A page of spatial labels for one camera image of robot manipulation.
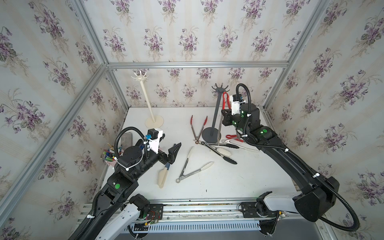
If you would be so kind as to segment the red handled steel tongs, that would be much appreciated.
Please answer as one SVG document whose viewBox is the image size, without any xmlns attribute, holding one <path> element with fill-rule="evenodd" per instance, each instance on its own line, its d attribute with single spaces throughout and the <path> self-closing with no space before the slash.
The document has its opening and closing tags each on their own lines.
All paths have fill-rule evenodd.
<svg viewBox="0 0 384 240">
<path fill-rule="evenodd" d="M 220 140 L 221 140 L 221 130 L 222 130 L 222 121 L 224 119 L 224 115 L 223 115 L 223 110 L 225 110 L 227 107 L 228 109 L 231 109 L 231 104 L 230 104 L 230 98 L 229 98 L 229 94 L 227 92 L 223 92 L 222 93 L 222 109 L 220 111 L 221 113 L 221 117 L 220 117 L 220 121 L 219 121 L 219 127 L 218 127 L 218 137 L 217 137 L 217 142 L 218 144 L 220 144 Z"/>
</svg>

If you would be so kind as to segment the black steel tongs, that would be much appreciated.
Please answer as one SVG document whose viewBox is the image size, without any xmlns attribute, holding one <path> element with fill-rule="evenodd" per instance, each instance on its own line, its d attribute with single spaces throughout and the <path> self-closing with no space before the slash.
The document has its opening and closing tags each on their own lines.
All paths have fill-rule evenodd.
<svg viewBox="0 0 384 240">
<path fill-rule="evenodd" d="M 225 160 L 227 163 L 230 163 L 232 165 L 237 165 L 238 163 L 231 158 L 232 154 L 228 150 L 225 150 L 223 148 L 218 148 L 213 145 L 210 145 L 203 141 L 195 141 L 195 144 L 202 145 L 210 149 L 212 152 L 220 156 L 223 160 Z"/>
</svg>

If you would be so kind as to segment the dark grey utensil rack stand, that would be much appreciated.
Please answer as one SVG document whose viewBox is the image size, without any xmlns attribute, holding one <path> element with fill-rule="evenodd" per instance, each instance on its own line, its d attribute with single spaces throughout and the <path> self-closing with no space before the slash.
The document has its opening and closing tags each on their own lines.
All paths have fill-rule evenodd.
<svg viewBox="0 0 384 240">
<path fill-rule="evenodd" d="M 203 130 L 202 137 L 205 142 L 217 143 L 217 138 L 221 135 L 219 129 L 216 128 L 217 118 L 219 115 L 219 107 L 221 105 L 222 95 L 224 92 L 227 92 L 229 90 L 229 86 L 224 87 L 223 84 L 221 84 L 220 86 L 215 84 L 214 86 L 212 86 L 212 89 L 215 91 L 215 93 L 217 93 L 214 117 L 212 121 L 212 126 Z"/>
</svg>

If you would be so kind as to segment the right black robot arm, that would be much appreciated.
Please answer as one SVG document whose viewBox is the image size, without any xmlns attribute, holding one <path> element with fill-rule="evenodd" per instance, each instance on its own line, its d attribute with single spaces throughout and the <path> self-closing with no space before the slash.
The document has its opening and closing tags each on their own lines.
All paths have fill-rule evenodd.
<svg viewBox="0 0 384 240">
<path fill-rule="evenodd" d="M 264 207 L 269 211 L 297 213 L 310 222 L 321 220 L 345 232 L 355 232 L 360 228 L 358 215 L 338 193 L 339 182 L 315 171 L 290 150 L 274 130 L 261 124 L 260 109 L 252 103 L 249 88 L 245 84 L 237 84 L 236 93 L 231 96 L 230 103 L 231 108 L 222 111 L 222 124 L 235 127 L 237 135 L 246 144 L 274 160 L 300 189 L 300 192 L 288 201 L 273 201 L 272 195 L 268 193 L 262 197 Z M 342 226 L 324 217 L 336 201 L 340 201 L 349 212 L 353 221 L 351 225 Z"/>
</svg>

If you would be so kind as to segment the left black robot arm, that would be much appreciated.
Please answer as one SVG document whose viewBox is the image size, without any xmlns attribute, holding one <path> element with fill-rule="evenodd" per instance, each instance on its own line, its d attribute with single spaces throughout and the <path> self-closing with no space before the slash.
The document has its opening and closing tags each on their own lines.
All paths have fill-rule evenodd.
<svg viewBox="0 0 384 240">
<path fill-rule="evenodd" d="M 115 171 L 95 195 L 90 212 L 69 237 L 71 240 L 114 240 L 125 227 L 149 213 L 150 202 L 141 194 L 132 195 L 138 180 L 157 162 L 173 164 L 182 144 L 165 153 L 159 149 L 165 137 L 162 130 L 149 129 L 144 135 L 135 127 L 126 127 L 118 133 L 115 149 L 128 131 L 136 132 L 139 141 L 115 155 Z"/>
</svg>

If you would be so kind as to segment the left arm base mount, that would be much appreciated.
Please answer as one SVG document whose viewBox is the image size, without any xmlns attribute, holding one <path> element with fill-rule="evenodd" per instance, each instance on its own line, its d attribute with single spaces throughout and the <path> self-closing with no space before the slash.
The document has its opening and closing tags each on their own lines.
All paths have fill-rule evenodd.
<svg viewBox="0 0 384 240">
<path fill-rule="evenodd" d="M 134 234 L 149 232 L 149 228 L 157 224 L 163 218 L 164 204 L 150 204 L 146 209 L 141 210 L 139 218 L 126 227 L 126 231 Z"/>
</svg>

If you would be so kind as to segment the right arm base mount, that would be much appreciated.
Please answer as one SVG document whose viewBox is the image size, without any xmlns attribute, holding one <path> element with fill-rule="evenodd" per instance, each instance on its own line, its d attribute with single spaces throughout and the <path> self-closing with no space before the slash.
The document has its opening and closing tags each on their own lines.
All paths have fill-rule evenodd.
<svg viewBox="0 0 384 240">
<path fill-rule="evenodd" d="M 244 218 L 262 218 L 259 221 L 259 232 L 265 236 L 272 236 L 276 230 L 277 223 L 282 214 L 282 211 L 271 211 L 264 202 L 266 197 L 272 191 L 268 191 L 260 195 L 255 202 L 242 202 L 238 206 L 238 210 L 243 214 Z"/>
</svg>

